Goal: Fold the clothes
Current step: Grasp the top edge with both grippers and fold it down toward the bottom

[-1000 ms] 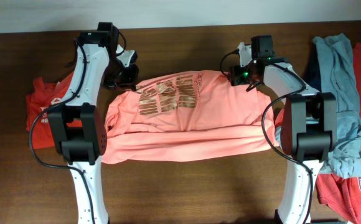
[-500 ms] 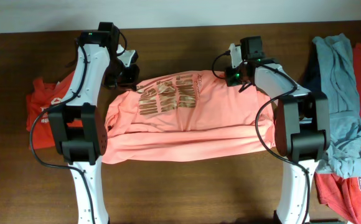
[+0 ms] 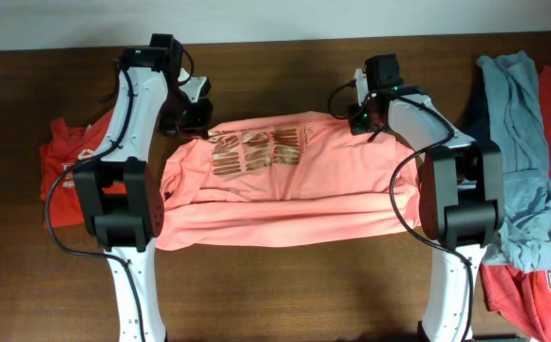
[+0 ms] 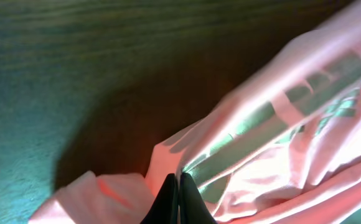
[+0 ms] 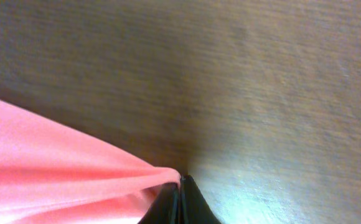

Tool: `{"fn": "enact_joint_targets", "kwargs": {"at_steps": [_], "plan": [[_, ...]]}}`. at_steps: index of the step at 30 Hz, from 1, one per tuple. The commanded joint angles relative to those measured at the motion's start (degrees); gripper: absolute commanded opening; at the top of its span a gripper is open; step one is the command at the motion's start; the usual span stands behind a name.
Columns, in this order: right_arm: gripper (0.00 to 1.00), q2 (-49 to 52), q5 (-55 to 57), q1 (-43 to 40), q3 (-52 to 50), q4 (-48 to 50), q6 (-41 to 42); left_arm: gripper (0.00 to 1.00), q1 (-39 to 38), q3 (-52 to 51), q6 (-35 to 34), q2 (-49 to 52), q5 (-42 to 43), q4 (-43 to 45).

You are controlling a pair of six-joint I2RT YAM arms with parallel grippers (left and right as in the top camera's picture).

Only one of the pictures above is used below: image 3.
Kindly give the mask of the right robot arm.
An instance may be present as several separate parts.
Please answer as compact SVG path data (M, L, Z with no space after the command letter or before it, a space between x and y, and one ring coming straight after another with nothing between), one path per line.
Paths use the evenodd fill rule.
M375 55L354 72L357 105L348 121L354 135L390 131L412 152L396 179L420 165L419 217L412 236L432 250L429 296L418 323L420 341L472 339L476 280L488 244L504 222L501 150L460 131L418 85L405 85L393 54Z

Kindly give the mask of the salmon pink t-shirt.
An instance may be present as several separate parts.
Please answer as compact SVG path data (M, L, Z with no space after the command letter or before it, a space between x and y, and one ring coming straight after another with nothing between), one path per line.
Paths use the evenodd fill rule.
M168 158L164 251L292 247L396 234L419 222L419 177L388 133L353 135L319 112L221 123Z

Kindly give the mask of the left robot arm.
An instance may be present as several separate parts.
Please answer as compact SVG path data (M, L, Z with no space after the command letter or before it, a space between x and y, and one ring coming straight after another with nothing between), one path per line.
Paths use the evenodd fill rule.
M129 47L116 60L113 112L94 157L73 171L84 224L114 281L122 341L164 341L155 254L164 204L148 160L153 136L207 136L210 81L185 70L190 57L171 34Z

